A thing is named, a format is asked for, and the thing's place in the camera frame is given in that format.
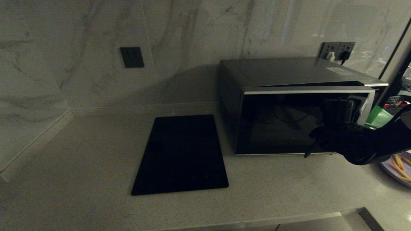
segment microwave oven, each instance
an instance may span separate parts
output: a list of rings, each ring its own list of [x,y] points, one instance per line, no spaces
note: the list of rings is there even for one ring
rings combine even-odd
[[[353,121],[364,125],[387,86],[316,57],[222,60],[220,111],[236,155],[304,154],[324,100],[364,99]]]

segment sticker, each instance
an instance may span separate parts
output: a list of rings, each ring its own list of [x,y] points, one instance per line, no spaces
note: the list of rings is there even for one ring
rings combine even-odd
[[[344,69],[339,68],[339,67],[326,67],[326,69],[328,69],[332,72],[335,72],[339,75],[353,75],[354,74],[353,72],[349,72],[349,71],[344,70]]]

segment black wall switch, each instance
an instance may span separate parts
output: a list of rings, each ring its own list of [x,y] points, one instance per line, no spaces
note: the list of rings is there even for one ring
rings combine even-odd
[[[144,67],[140,47],[120,47],[120,51],[126,68]]]

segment microwave window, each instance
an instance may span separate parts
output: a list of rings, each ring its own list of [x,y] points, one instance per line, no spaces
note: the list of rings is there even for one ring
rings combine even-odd
[[[322,125],[320,106],[348,93],[244,95],[237,150],[241,153],[304,153]],[[314,152],[325,152],[318,148]]]

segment baseboard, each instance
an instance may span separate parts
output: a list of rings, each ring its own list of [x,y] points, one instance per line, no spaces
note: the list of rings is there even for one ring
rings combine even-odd
[[[69,110],[58,118],[43,133],[34,139],[16,158],[0,173],[0,181],[9,182],[37,153],[39,153],[54,136],[74,119],[74,113]]]
[[[74,116],[102,116],[102,115],[132,115],[143,113],[170,113],[175,114],[180,111],[215,111],[218,109],[218,102],[203,103],[181,103],[181,104],[156,104],[143,106],[126,107],[101,107],[73,109]]]

